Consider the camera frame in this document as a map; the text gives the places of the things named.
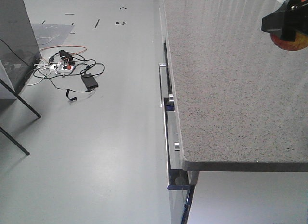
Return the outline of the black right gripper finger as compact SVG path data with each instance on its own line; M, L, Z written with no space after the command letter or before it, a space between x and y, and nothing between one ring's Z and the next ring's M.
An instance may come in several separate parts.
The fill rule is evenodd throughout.
M308 34L308 1L286 0L279 9L262 18L261 30L283 41L295 41L297 33Z

